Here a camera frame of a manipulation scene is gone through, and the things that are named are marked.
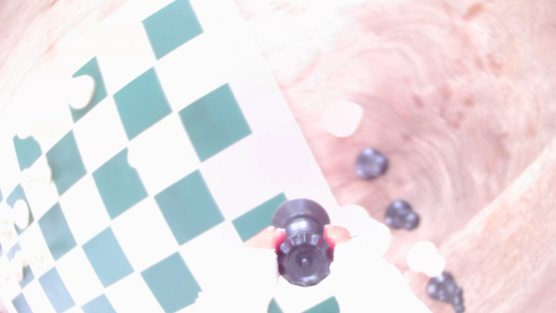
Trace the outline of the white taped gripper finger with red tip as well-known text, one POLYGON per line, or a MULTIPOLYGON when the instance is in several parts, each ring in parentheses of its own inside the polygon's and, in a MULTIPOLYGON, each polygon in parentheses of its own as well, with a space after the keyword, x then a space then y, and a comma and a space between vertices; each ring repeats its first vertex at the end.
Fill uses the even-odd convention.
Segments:
POLYGON ((332 224, 324 231, 334 248, 329 278, 340 312, 430 312, 371 237, 332 224))
POLYGON ((269 226, 217 259, 196 312, 267 312, 279 279, 277 246, 285 230, 269 226))

